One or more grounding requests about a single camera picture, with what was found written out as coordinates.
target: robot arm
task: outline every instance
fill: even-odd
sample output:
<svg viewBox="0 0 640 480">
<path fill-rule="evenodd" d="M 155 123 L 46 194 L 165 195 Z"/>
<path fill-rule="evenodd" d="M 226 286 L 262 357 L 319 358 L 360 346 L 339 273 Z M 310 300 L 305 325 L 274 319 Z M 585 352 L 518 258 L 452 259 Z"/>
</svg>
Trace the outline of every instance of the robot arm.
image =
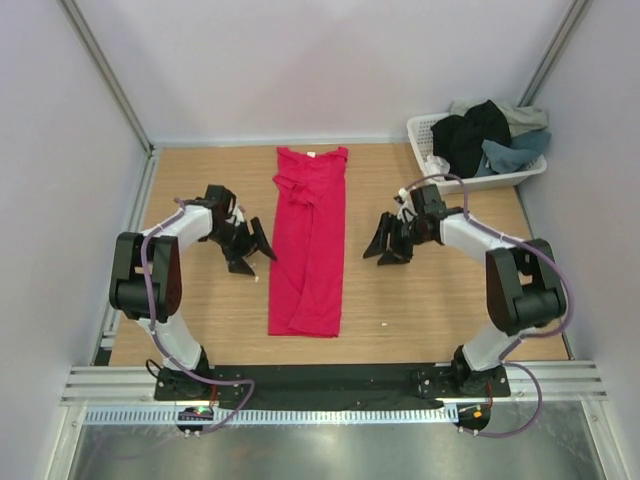
<svg viewBox="0 0 640 480">
<path fill-rule="evenodd" d="M 452 361 L 459 390 L 477 393 L 523 336 L 546 327 L 565 313 L 561 281 L 535 255 L 479 229 L 475 225 L 479 222 L 465 216 L 462 208 L 447 208 L 435 185 L 410 193 L 401 190 L 396 201 L 398 213 L 382 214 L 364 258 L 381 255 L 378 265 L 404 264 L 413 257 L 415 245 L 435 241 L 457 248 L 485 266 L 491 322 L 458 347 Z M 544 240 L 519 243 L 553 259 L 551 247 Z M 521 275 L 530 276 L 531 281 L 523 284 Z"/>
<path fill-rule="evenodd" d="M 188 370 L 210 378 L 209 362 L 204 348 L 191 336 L 179 306 L 182 300 L 180 255 L 193 243 L 213 240 L 218 243 L 231 273 L 254 275 L 246 257 L 261 251 L 269 258 L 276 256 L 269 246 L 260 220 L 253 218 L 253 234 L 249 233 L 242 208 L 235 195 L 219 185 L 209 185 L 204 198 L 187 200 L 181 205 L 173 221 L 148 240 L 147 258 L 156 305 L 156 323 L 151 331 L 149 299 L 142 272 L 142 246 L 154 229 L 142 232 L 124 232 L 118 236 L 109 289 L 113 308 L 122 310 L 127 318 L 135 320 L 148 334 L 155 333 L 166 351 Z M 163 353 L 160 372 L 163 384 L 181 383 L 181 390 L 208 386 L 190 381 Z"/>
</svg>

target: gray wall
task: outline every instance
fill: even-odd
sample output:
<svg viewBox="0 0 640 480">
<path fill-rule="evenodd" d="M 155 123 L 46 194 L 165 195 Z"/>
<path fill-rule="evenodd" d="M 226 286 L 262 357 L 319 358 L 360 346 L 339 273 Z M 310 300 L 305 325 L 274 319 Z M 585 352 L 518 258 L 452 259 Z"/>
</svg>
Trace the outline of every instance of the gray wall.
<svg viewBox="0 0 640 480">
<path fill-rule="evenodd" d="M 575 286 L 578 315 L 569 330 L 573 351 L 597 362 L 625 448 L 636 455 L 639 24 L 637 0 L 593 3 L 537 100 L 551 116 L 549 170 L 521 188 L 534 233 L 552 241 Z"/>
<path fill-rule="evenodd" d="M 569 0 L 78 0 L 154 142 L 407 136 L 517 100 Z"/>
<path fill-rule="evenodd" d="M 0 2 L 0 45 L 0 477 L 29 480 L 92 353 L 144 155 L 55 1 Z"/>
</svg>

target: white laundry basket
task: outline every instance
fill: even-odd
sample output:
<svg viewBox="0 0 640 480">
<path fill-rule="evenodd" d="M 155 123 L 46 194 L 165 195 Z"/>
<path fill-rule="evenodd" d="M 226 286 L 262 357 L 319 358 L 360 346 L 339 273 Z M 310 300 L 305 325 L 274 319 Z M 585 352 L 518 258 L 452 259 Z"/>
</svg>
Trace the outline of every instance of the white laundry basket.
<svg viewBox="0 0 640 480">
<path fill-rule="evenodd" d="M 427 155 L 433 152 L 433 134 L 431 126 L 439 120 L 448 117 L 448 113 L 437 113 L 434 115 L 424 115 L 421 117 L 413 117 L 407 122 L 407 130 L 409 131 L 409 141 L 413 148 L 413 153 L 418 161 L 420 171 L 427 176 L 427 170 L 424 162 Z M 524 170 L 514 173 L 506 173 L 502 175 L 491 175 L 488 177 L 467 178 L 464 180 L 468 190 L 485 190 L 489 188 L 509 187 L 522 182 L 525 178 L 532 175 L 538 175 L 547 169 L 547 160 L 540 155 L 536 160 L 527 165 Z M 462 187 L 455 180 L 437 180 L 432 179 L 429 182 L 438 186 L 441 195 L 447 193 L 457 193 L 462 191 Z"/>
</svg>

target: folded garment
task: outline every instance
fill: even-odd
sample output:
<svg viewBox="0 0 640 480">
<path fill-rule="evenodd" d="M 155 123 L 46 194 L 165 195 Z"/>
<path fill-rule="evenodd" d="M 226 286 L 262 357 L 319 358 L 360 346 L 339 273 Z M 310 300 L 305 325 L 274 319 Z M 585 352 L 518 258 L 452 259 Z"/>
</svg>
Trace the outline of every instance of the folded garment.
<svg viewBox="0 0 640 480">
<path fill-rule="evenodd" d="M 342 317 L 349 151 L 311 157 L 278 148 L 269 335 L 336 337 Z"/>
<path fill-rule="evenodd" d="M 485 140 L 482 142 L 484 157 L 475 176 L 484 177 L 520 170 L 544 153 L 550 138 L 551 134 L 546 130 L 535 130 L 514 137 L 510 147 Z"/>
<path fill-rule="evenodd" d="M 511 144 L 507 119 L 491 100 L 470 108 L 464 117 L 451 115 L 440 120 L 431 131 L 433 154 L 447 160 L 451 173 L 462 178 L 478 171 L 484 140 Z"/>
<path fill-rule="evenodd" d="M 451 115 L 464 115 L 467 111 L 481 104 L 477 100 L 456 100 L 451 105 Z M 539 107 L 514 107 L 506 101 L 494 102 L 509 122 L 512 137 L 517 137 L 532 130 L 541 130 L 549 126 L 546 112 Z"/>
<path fill-rule="evenodd" d="M 449 173 L 451 165 L 449 165 L 449 162 L 444 158 L 429 154 L 424 162 L 424 169 L 427 175 L 438 175 L 441 173 Z"/>
</svg>

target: wooden table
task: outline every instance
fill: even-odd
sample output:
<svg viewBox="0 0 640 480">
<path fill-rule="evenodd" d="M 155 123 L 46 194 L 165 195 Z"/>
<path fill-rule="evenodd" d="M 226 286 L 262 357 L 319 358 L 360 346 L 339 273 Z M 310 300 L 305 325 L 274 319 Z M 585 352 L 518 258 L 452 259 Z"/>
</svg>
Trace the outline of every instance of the wooden table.
<svg viewBox="0 0 640 480">
<path fill-rule="evenodd" d="M 323 152 L 335 146 L 299 146 Z M 182 257 L 182 313 L 193 336 L 215 364 L 323 364 L 449 361 L 456 347 L 489 320 L 485 275 L 480 264 L 452 248 L 416 247 L 410 264 L 376 267 L 363 260 L 383 211 L 393 196 L 420 176 L 405 144 L 352 145 L 347 164 L 347 226 L 344 300 L 339 338 L 269 337 L 269 262 L 251 257 L 260 279 L 227 273 L 220 248 L 193 245 Z M 272 237 L 277 189 L 275 147 L 167 149 L 163 152 L 146 216 L 150 227 L 176 210 L 174 197 L 204 194 L 209 183 L 231 189 L 248 215 L 262 220 Z M 445 198 L 460 205 L 461 195 Z M 529 238 L 512 188 L 472 192 L 470 209 L 479 219 L 512 235 Z M 111 365 L 159 360 L 150 339 L 122 318 Z M 566 359 L 560 337 L 526 342 L 510 358 Z"/>
</svg>

